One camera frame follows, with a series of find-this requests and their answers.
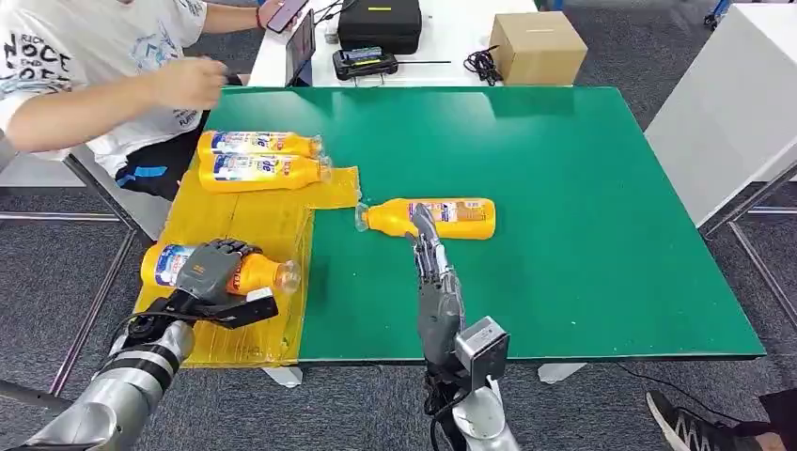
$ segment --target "yellow plastic bag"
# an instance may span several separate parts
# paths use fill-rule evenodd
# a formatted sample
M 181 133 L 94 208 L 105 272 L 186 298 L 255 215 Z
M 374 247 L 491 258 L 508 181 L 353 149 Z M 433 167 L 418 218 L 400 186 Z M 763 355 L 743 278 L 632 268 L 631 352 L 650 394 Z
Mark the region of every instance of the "yellow plastic bag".
M 351 208 L 360 198 L 356 167 L 335 169 L 330 183 L 300 190 L 211 194 L 199 184 L 196 161 L 182 179 L 160 240 L 196 245 L 215 238 L 236 238 L 263 249 L 273 261 L 295 260 L 302 286 L 292 295 L 276 294 L 279 315 L 230 331 L 200 321 L 194 352 L 186 366 L 263 367 L 296 363 L 307 298 L 313 239 L 313 210 Z M 135 311 L 146 310 L 172 288 L 144 287 Z

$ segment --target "detergent bottle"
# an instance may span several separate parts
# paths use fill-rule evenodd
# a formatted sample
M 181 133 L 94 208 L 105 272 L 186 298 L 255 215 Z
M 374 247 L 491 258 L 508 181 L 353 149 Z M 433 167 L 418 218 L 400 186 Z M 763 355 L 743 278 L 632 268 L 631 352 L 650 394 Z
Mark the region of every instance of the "detergent bottle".
M 273 153 L 222 154 L 200 159 L 199 182 L 214 193 L 297 190 L 332 178 L 332 160 Z
M 291 132 L 203 132 L 196 144 L 200 158 L 219 154 L 278 153 L 318 159 L 323 156 L 321 137 Z
M 144 254 L 141 280 L 145 285 L 174 287 L 177 274 L 196 248 L 178 244 L 156 243 Z M 262 254 L 250 254 L 227 282 L 227 291 L 246 295 L 250 291 L 269 287 L 288 294 L 295 292 L 302 282 L 302 271 L 296 262 L 276 263 Z
M 417 236 L 413 212 L 418 203 L 431 212 L 441 238 L 487 240 L 495 232 L 495 204 L 483 198 L 392 199 L 375 207 L 360 204 L 354 210 L 354 224 L 360 231 L 371 228 L 392 237 L 407 232 Z

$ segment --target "person's hand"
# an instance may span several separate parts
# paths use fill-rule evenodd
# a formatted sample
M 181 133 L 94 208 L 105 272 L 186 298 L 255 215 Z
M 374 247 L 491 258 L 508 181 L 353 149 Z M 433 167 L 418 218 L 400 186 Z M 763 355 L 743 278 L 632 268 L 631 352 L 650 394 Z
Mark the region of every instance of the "person's hand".
M 205 58 L 168 62 L 147 75 L 148 92 L 156 104 L 184 110 L 210 110 L 227 84 L 227 66 Z
M 285 4 L 284 0 L 267 0 L 260 9 L 258 9 L 258 16 L 260 17 L 260 23 L 263 26 L 266 26 L 269 21 L 272 19 L 274 14 L 279 11 L 279 9 Z M 290 30 L 296 24 L 297 16 L 293 16 L 288 23 L 288 26 L 285 27 L 286 30 Z

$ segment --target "sneaker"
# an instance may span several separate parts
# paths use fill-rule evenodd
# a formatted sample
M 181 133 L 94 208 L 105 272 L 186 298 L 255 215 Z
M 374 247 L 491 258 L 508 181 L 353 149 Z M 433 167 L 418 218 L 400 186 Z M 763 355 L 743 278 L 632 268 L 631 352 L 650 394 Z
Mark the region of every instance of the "sneaker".
M 736 437 L 726 426 L 673 407 L 660 392 L 648 392 L 646 399 L 653 419 L 675 451 L 761 451 L 755 439 Z

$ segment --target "floor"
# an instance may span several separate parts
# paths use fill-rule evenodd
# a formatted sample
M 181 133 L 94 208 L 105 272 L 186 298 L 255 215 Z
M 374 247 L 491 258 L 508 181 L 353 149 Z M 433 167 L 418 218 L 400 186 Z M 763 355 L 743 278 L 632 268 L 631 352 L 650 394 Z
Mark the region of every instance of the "floor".
M 567 15 L 589 47 L 578 85 L 618 86 L 646 127 L 708 37 L 700 22 L 710 6 L 705 0 L 569 0 Z M 203 39 L 193 52 L 248 71 L 257 47 L 258 34 L 245 32 Z M 787 187 L 773 202 L 797 205 L 797 187 Z M 0 210 L 102 209 L 79 190 L 0 195 Z M 797 300 L 797 222 L 757 218 L 743 227 Z M 123 233 L 114 225 L 0 224 L 0 378 L 47 389 Z M 626 365 L 672 381 L 720 411 L 763 419 L 756 396 L 797 386 L 797 332 L 728 230 L 709 247 L 769 355 L 750 362 Z M 85 387 L 112 328 L 130 312 L 144 250 L 137 243 L 125 261 L 66 397 Z M 311 368 L 301 387 L 288 390 L 256 369 L 184 370 L 136 449 L 429 449 L 421 377 L 417 366 Z M 588 365 L 550 386 L 538 381 L 536 365 L 510 365 L 502 381 L 520 444 L 552 451 L 667 449 L 643 402 L 651 388 L 714 418 L 672 390 L 611 364 Z M 0 449 L 24 440 L 47 417 L 41 409 L 0 399 Z

